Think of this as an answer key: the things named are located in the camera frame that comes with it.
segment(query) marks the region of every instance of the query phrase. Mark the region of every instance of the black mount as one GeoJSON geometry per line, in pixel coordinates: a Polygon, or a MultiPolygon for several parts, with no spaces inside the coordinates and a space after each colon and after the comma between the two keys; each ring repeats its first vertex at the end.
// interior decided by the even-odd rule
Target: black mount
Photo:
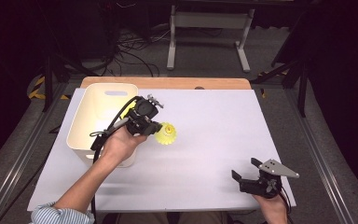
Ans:
{"type": "Polygon", "coordinates": [[[281,175],[299,178],[299,174],[275,160],[262,163],[255,158],[251,158],[251,163],[259,169],[260,176],[258,180],[242,179],[237,172],[231,170],[232,178],[240,183],[241,192],[270,199],[278,195],[282,190],[281,175]]]}

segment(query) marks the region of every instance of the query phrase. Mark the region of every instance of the yellow object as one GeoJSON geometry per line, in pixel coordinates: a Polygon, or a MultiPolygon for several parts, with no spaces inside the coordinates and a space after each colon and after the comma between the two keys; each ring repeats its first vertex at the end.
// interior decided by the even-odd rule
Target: yellow object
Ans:
{"type": "Polygon", "coordinates": [[[136,105],[135,101],[132,101],[132,103],[130,103],[130,104],[127,106],[127,108],[125,108],[125,109],[123,110],[123,113],[121,113],[120,118],[123,119],[124,116],[126,116],[127,113],[129,112],[130,108],[134,108],[135,105],[136,105]]]}
{"type": "Polygon", "coordinates": [[[158,133],[155,133],[156,140],[162,145],[169,145],[176,139],[176,130],[170,123],[162,122],[162,128],[158,133]]]}

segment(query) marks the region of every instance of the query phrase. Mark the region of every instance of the white plastic bin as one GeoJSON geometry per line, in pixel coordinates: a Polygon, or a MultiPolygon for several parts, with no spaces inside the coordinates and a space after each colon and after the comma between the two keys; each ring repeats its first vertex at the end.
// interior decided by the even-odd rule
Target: white plastic bin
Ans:
{"type": "MultiPolygon", "coordinates": [[[[90,137],[90,133],[106,129],[124,104],[136,95],[138,88],[128,83],[95,83],[86,88],[66,138],[67,145],[82,161],[92,165],[94,151],[90,148],[95,137],[90,137]]],[[[128,167],[134,160],[135,152],[118,167],[128,167]]]]}

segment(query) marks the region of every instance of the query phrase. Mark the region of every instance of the metal stand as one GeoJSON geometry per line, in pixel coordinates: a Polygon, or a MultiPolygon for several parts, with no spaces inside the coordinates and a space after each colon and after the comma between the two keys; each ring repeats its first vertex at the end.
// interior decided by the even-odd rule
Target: metal stand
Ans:
{"type": "Polygon", "coordinates": [[[201,27],[201,28],[226,28],[242,29],[240,41],[235,42],[238,55],[241,60],[243,72],[251,71],[248,60],[246,59],[245,45],[246,37],[252,24],[255,10],[250,9],[248,14],[226,14],[226,13],[199,13],[199,12],[176,12],[176,6],[171,8],[171,42],[168,52],[167,69],[173,70],[175,64],[176,27],[201,27]]]}

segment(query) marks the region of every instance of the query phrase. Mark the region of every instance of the table leg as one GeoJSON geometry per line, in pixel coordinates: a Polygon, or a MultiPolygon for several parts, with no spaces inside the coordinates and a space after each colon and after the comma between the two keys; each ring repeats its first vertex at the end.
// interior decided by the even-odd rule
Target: table leg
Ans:
{"type": "Polygon", "coordinates": [[[171,8],[171,42],[170,50],[168,52],[167,69],[173,70],[175,65],[175,51],[176,51],[176,40],[175,40],[175,6],[171,8]]]}
{"type": "Polygon", "coordinates": [[[240,56],[242,70],[245,73],[249,73],[251,71],[251,68],[249,66],[248,60],[246,59],[246,55],[245,55],[245,51],[243,50],[243,47],[245,45],[245,40],[246,40],[246,37],[248,36],[249,29],[252,24],[252,19],[253,19],[254,14],[255,14],[255,10],[250,9],[249,13],[248,13],[248,17],[246,18],[246,22],[243,25],[243,33],[242,33],[241,41],[235,42],[238,55],[240,56]]]}

